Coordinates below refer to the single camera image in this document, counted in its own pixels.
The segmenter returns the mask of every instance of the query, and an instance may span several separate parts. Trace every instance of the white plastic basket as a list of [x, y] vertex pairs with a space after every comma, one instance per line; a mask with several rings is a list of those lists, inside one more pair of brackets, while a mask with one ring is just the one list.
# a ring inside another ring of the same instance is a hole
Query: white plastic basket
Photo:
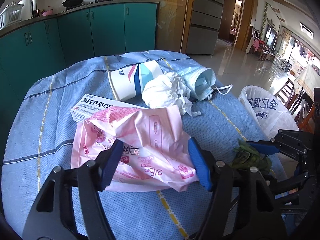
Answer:
[[0, 30], [5, 26], [20, 21], [21, 9], [24, 3], [8, 6], [0, 14]]

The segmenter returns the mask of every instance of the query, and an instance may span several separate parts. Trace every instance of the blue gripper pad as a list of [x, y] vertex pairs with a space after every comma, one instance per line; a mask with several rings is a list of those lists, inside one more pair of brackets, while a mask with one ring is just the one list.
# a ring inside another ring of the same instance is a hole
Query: blue gripper pad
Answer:
[[116, 172], [116, 168], [118, 166], [118, 163], [120, 161], [120, 158], [122, 156], [123, 153], [123, 142], [116, 140], [113, 144], [113, 146], [110, 149], [111, 154], [109, 156], [108, 162], [105, 166], [105, 168], [102, 171], [102, 180], [101, 180], [101, 188], [105, 188], [106, 186], [109, 186], [113, 175]]
[[249, 143], [252, 147], [256, 148], [260, 154], [272, 155], [279, 152], [279, 149], [276, 146], [271, 145], [270, 142], [259, 143], [259, 142], [247, 141], [247, 143]]
[[203, 156], [200, 150], [201, 149], [196, 140], [194, 138], [190, 138], [188, 141], [188, 151], [191, 161], [196, 169], [200, 184], [205, 187], [206, 190], [210, 191], [213, 186], [210, 180], [211, 171], [208, 167], [208, 163], [205, 160], [205, 157], [209, 156]]

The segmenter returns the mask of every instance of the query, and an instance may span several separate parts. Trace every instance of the air vent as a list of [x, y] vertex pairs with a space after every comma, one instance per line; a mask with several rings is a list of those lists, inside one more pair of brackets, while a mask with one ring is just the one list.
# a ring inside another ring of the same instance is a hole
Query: air vent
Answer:
[[302, 23], [300, 23], [300, 27], [301, 27], [302, 32], [304, 32], [306, 35], [308, 35], [308, 37], [310, 39], [313, 40], [313, 31], [311, 31], [308, 27], [306, 27]]

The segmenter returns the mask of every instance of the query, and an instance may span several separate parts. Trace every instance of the white cardboard box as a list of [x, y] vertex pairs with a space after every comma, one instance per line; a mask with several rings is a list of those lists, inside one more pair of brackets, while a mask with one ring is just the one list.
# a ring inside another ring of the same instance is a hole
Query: white cardboard box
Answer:
[[83, 122], [94, 113], [107, 109], [110, 106], [135, 107], [147, 109], [141, 106], [135, 106], [121, 101], [111, 100], [107, 98], [97, 97], [94, 95], [85, 94], [81, 100], [70, 109], [73, 120]]

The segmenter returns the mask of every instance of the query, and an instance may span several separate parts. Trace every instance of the cabinet handle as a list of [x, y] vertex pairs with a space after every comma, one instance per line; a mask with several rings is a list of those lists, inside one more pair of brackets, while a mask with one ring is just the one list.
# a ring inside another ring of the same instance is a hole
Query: cabinet handle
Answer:
[[29, 43], [32, 43], [32, 38], [31, 38], [31, 32], [28, 32], [28, 36], [29, 36]]
[[26, 46], [28, 46], [29, 42], [28, 42], [27, 34], [24, 33], [23, 35], [24, 35], [24, 41], [26, 42]]

